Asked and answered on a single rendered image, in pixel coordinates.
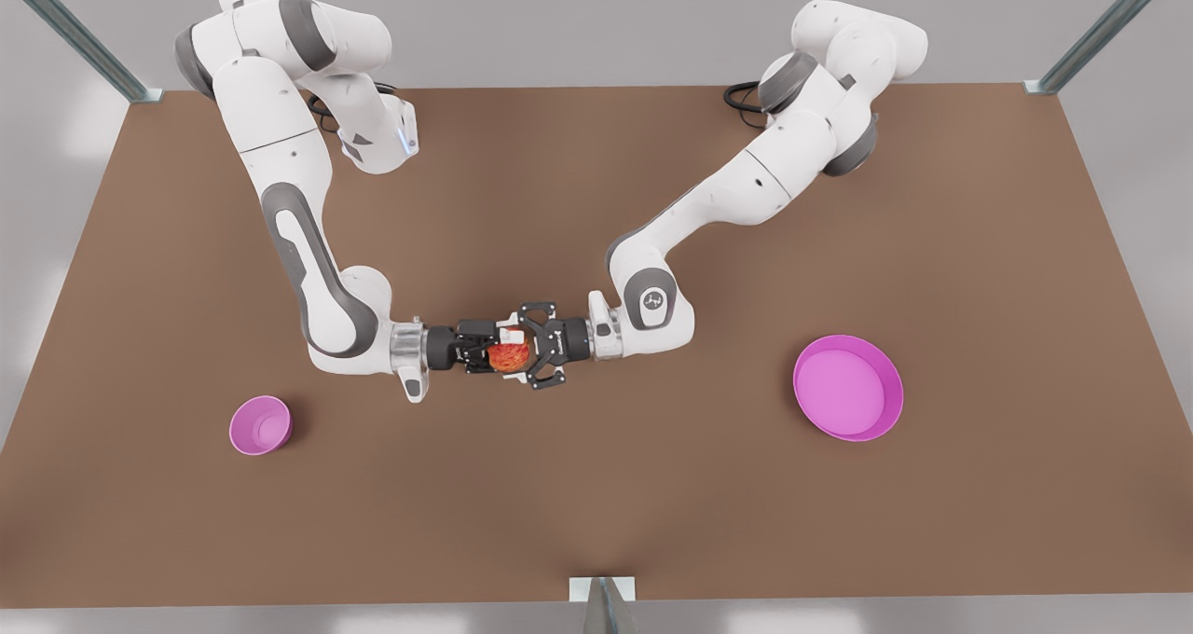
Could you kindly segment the small purple bowl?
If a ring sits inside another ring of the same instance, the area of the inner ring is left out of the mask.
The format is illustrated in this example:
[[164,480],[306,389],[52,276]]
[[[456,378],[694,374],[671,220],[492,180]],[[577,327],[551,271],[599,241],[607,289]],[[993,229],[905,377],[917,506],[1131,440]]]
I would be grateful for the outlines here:
[[293,433],[293,416],[282,399],[261,395],[247,400],[234,413],[227,438],[240,454],[259,456],[285,447]]

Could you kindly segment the purple round plate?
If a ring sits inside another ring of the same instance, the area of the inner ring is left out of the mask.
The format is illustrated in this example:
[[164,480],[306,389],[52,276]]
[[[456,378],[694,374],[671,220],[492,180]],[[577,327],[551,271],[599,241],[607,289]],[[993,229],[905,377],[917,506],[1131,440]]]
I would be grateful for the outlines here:
[[878,346],[830,334],[801,350],[791,376],[802,414],[840,441],[873,441],[900,421],[905,392],[898,367]]

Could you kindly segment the silver frame post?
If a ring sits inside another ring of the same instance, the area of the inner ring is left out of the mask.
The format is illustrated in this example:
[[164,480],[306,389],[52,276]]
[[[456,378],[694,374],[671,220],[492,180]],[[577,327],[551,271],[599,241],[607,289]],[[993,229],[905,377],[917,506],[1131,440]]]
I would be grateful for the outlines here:
[[21,0],[72,47],[86,64],[131,104],[161,103],[163,90],[149,90],[61,0]]
[[1026,80],[1022,88],[1027,96],[1057,96],[1064,90],[1099,53],[1104,51],[1115,36],[1133,21],[1142,10],[1154,0],[1115,0],[1092,23],[1062,57],[1036,80]]
[[583,634],[639,634],[629,604],[638,599],[635,577],[570,577],[569,601],[583,601]]

